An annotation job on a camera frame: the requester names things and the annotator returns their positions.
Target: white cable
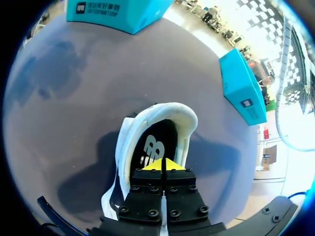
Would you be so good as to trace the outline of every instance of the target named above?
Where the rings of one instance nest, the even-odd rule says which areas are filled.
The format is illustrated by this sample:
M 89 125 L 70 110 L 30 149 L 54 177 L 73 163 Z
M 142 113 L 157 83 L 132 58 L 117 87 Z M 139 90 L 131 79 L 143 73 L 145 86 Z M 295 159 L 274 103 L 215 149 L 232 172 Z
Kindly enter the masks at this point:
M 287 71 L 287 64 L 288 64 L 288 55 L 289 55 L 289 47 L 291 45 L 291 30 L 292 26 L 291 24 L 284 18 L 284 24 L 283 24 L 283 51 L 281 56 L 281 71 L 280 71 L 280 85 L 279 90 L 277 93 L 277 106 L 276 106 L 276 127 L 277 131 L 279 133 L 280 138 L 282 141 L 290 148 L 295 149 L 297 151 L 315 151 L 315 148 L 298 148 L 293 146 L 287 137 L 283 135 L 280 124 L 279 124 L 279 110 L 281 106 L 281 99 L 282 94 L 284 92 L 284 82 L 286 79 L 286 71 Z

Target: white sneaker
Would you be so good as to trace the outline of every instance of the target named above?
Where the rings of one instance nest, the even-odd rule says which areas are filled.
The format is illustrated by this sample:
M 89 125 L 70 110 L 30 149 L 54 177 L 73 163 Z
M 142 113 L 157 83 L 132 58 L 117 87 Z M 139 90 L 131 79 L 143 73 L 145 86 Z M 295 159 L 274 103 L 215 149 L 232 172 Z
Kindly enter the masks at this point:
M 101 198 L 104 216 L 117 220 L 135 169 L 164 156 L 185 167 L 189 139 L 197 124 L 195 112 L 176 102 L 156 104 L 135 118 L 125 118 L 115 150 L 118 171 L 112 187 Z

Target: yellow triangle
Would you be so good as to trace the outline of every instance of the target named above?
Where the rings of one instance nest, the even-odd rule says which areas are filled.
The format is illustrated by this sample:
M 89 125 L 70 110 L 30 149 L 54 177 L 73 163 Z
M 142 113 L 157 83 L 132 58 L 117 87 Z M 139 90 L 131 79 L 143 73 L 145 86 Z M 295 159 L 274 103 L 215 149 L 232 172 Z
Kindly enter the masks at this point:
M 143 170 L 145 171 L 150 171 L 152 169 L 156 169 L 157 171 L 161 171 L 162 170 L 162 158 L 156 160 L 155 162 L 153 162 L 152 164 L 146 166 L 145 168 L 143 168 Z M 170 159 L 166 159 L 166 170 L 170 171 L 172 169 L 175 170 L 185 170 L 184 167 L 180 166 L 179 164 L 175 163 L 174 161 L 171 161 Z

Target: black mount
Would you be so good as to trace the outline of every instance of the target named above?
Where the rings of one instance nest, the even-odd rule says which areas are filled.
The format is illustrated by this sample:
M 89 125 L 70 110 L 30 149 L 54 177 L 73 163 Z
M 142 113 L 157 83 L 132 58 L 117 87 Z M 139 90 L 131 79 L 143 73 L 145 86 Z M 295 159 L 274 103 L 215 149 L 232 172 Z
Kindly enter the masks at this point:
M 135 170 L 130 179 L 130 191 L 124 205 L 119 208 L 118 221 L 101 217 L 99 228 L 87 229 L 89 235 L 159 236 L 163 196 L 166 198 L 170 236 L 276 236 L 297 209 L 290 199 L 279 196 L 248 220 L 226 230 L 223 223 L 210 223 L 209 208 L 198 192 L 193 171 L 163 171 L 165 169 L 166 163 L 162 162 L 162 171 Z M 86 235 L 58 215 L 44 197 L 39 198 L 38 203 L 66 235 Z

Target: cyan box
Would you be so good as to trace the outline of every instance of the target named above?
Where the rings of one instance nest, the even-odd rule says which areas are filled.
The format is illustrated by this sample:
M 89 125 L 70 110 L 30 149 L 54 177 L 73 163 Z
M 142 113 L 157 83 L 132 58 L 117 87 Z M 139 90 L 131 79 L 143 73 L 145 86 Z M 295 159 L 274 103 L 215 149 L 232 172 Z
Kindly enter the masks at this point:
M 172 2 L 173 0 L 69 0 L 66 19 L 135 34 L 162 18 Z
M 225 98 L 248 125 L 267 122 L 260 86 L 242 54 L 237 49 L 233 49 L 219 61 Z

